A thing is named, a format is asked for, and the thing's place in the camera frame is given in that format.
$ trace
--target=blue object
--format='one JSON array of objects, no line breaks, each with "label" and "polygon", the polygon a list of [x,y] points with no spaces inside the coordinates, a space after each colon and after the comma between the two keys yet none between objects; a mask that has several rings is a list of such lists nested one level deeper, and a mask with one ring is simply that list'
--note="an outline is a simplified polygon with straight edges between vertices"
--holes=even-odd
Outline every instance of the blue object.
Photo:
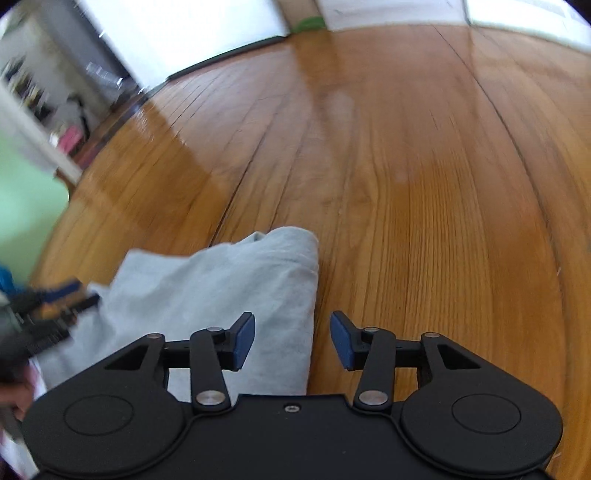
[{"label": "blue object", "polygon": [[23,290],[14,284],[12,273],[2,265],[0,265],[0,290],[6,295],[13,295]]},{"label": "blue object", "polygon": [[70,282],[63,284],[61,287],[55,288],[54,290],[46,290],[43,292],[43,302],[53,303],[60,298],[66,297],[78,290],[82,283],[79,280],[71,280]]},{"label": "blue object", "polygon": [[330,337],[339,356],[340,363],[347,370],[353,368],[355,354],[351,347],[351,335],[333,312],[330,315]]},{"label": "blue object", "polygon": [[246,322],[236,333],[236,344],[234,348],[234,366],[241,369],[246,356],[255,340],[255,316],[251,313]]}]

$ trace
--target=blue gripper pad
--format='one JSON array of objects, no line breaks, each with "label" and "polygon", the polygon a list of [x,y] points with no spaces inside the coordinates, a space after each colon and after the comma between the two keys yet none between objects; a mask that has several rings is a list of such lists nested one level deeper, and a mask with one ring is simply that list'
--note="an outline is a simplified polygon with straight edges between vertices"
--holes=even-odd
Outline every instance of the blue gripper pad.
[{"label": "blue gripper pad", "polygon": [[74,292],[80,290],[82,283],[79,280],[70,280],[68,283],[63,284],[53,290],[46,290],[43,292],[43,302],[53,303],[60,298],[67,297]]},{"label": "blue gripper pad", "polygon": [[351,347],[351,335],[334,313],[330,315],[330,337],[341,365],[347,370],[352,370],[354,354]]},{"label": "blue gripper pad", "polygon": [[246,360],[246,356],[251,349],[255,339],[255,316],[251,313],[248,320],[242,325],[236,333],[236,343],[234,347],[234,365],[241,369]]}]

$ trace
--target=circular cap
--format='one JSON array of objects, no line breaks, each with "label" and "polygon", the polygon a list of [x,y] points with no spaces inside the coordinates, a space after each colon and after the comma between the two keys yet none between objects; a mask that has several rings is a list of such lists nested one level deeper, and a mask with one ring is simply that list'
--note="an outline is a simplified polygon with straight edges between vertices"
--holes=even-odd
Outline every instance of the circular cap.
[{"label": "circular cap", "polygon": [[152,378],[91,367],[39,398],[22,431],[60,477],[119,478],[162,455],[183,427],[180,403]]},{"label": "circular cap", "polygon": [[521,420],[521,413],[513,402],[487,394],[460,398],[453,404],[452,413],[460,425],[476,433],[508,432]]},{"label": "circular cap", "polygon": [[380,390],[366,390],[359,394],[359,401],[375,407],[385,404],[388,401],[388,396]]},{"label": "circular cap", "polygon": [[492,368],[440,372],[406,400],[400,423],[421,453],[470,476],[525,474],[562,434],[550,400]]},{"label": "circular cap", "polygon": [[133,416],[134,408],[127,400],[110,395],[94,395],[70,405],[64,413],[64,420],[76,433],[100,436],[124,428]]},{"label": "circular cap", "polygon": [[205,390],[197,394],[196,400],[201,405],[213,407],[226,400],[226,396],[218,390]]}]

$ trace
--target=white door frame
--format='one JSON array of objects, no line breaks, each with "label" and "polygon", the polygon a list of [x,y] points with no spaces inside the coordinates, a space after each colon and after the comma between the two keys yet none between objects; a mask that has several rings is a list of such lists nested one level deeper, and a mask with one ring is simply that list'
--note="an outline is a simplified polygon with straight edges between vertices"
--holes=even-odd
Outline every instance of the white door frame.
[{"label": "white door frame", "polygon": [[12,122],[18,132],[28,141],[50,164],[54,165],[64,177],[74,185],[82,176],[82,169],[70,157],[49,143],[47,132],[37,119],[24,108],[10,92],[6,83],[0,80],[0,112]]}]

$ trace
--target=person's hand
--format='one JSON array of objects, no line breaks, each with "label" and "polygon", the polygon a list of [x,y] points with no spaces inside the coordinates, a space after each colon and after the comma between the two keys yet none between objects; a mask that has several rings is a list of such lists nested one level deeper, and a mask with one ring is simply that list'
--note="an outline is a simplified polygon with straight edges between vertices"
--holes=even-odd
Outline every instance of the person's hand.
[{"label": "person's hand", "polygon": [[25,417],[25,413],[33,403],[37,371],[27,365],[23,372],[24,381],[19,384],[0,384],[0,405],[12,406],[14,416],[19,420]]}]

